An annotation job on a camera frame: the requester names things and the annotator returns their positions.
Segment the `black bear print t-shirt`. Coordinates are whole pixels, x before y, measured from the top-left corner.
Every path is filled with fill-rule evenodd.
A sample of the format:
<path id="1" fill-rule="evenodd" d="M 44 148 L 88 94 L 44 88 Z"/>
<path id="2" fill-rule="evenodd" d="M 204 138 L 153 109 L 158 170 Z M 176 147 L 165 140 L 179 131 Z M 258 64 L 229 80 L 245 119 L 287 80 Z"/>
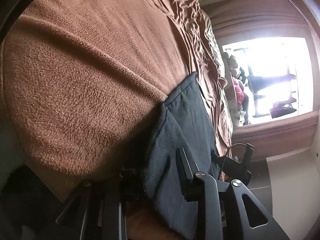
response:
<path id="1" fill-rule="evenodd" d="M 181 184 L 191 180 L 183 165 L 214 178 L 219 173 L 219 167 L 212 163 L 212 157 L 218 155 L 215 128 L 202 100 L 197 73 L 187 76 L 160 109 L 142 172 L 144 192 L 169 228 L 193 239 L 197 203 L 187 202 L 182 194 Z"/>

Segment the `brown bed blanket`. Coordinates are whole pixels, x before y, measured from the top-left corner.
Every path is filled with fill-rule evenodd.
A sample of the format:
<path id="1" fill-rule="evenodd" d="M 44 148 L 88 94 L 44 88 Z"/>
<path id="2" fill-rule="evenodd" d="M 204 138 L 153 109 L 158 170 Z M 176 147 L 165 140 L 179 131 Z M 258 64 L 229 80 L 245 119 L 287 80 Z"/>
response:
<path id="1" fill-rule="evenodd" d="M 1 14 L 1 107 L 57 196 L 138 157 L 135 137 L 192 72 L 225 153 L 223 61 L 200 0 L 1 0 Z"/>

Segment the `pink curtain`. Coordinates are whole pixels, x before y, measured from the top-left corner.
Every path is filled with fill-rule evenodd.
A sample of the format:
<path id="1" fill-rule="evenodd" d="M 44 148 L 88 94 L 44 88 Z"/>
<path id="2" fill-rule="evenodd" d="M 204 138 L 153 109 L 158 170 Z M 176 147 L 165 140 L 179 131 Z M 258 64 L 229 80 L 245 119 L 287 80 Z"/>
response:
<path id="1" fill-rule="evenodd" d="M 226 0 L 203 7 L 216 39 L 272 29 L 281 33 L 309 25 L 289 0 Z"/>
<path id="2" fill-rule="evenodd" d="M 263 159 L 311 146 L 319 112 L 233 129 L 232 143 L 254 146 L 253 159 Z"/>

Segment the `hanging dark clothes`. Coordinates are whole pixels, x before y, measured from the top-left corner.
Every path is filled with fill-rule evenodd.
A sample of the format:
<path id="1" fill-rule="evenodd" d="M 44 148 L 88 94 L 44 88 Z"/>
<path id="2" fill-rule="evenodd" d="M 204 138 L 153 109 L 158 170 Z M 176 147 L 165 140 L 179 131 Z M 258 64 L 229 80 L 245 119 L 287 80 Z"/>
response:
<path id="1" fill-rule="evenodd" d="M 271 85 L 274 85 L 276 83 L 289 82 L 291 80 L 295 80 L 296 76 L 293 74 L 286 74 L 283 76 L 274 77 L 249 75 L 247 79 L 250 91 L 253 94 L 257 94 L 260 90 L 270 87 Z"/>

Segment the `window with dark frame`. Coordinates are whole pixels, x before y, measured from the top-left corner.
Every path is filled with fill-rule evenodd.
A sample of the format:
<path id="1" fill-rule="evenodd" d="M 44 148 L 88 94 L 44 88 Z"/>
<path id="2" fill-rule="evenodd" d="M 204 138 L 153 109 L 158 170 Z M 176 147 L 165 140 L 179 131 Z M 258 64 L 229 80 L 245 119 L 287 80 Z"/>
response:
<path id="1" fill-rule="evenodd" d="M 262 124 L 315 110 L 312 60 L 304 37 L 263 37 L 222 46 L 235 100 L 235 127 Z"/>

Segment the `left pink curtain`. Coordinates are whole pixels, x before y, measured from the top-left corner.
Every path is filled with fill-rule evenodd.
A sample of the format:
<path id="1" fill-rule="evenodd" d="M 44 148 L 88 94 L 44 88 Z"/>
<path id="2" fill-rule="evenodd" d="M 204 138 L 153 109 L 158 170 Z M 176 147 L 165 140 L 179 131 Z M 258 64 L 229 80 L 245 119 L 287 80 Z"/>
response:
<path id="1" fill-rule="evenodd" d="M 226 0 L 203 7 L 216 39 L 272 29 L 281 33 L 309 25 L 289 0 Z"/>

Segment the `right pink curtain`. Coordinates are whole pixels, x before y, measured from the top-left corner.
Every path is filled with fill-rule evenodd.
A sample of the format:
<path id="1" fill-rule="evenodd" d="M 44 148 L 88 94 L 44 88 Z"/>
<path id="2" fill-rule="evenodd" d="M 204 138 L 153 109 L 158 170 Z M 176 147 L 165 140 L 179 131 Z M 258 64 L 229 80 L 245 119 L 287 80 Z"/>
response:
<path id="1" fill-rule="evenodd" d="M 253 159 L 263 159 L 311 146 L 319 112 L 233 129 L 232 143 L 254 146 Z"/>

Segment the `plush toys on sill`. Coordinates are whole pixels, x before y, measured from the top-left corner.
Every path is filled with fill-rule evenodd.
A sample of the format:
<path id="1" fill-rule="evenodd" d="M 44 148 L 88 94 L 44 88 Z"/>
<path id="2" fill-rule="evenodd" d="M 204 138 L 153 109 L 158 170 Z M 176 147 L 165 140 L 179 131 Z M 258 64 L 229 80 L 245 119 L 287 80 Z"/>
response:
<path id="1" fill-rule="evenodd" d="M 242 76 L 243 69 L 238 65 L 236 58 L 226 51 L 223 52 L 222 59 L 227 80 L 224 90 L 233 126 L 248 125 L 249 97 L 244 91 L 246 77 Z"/>

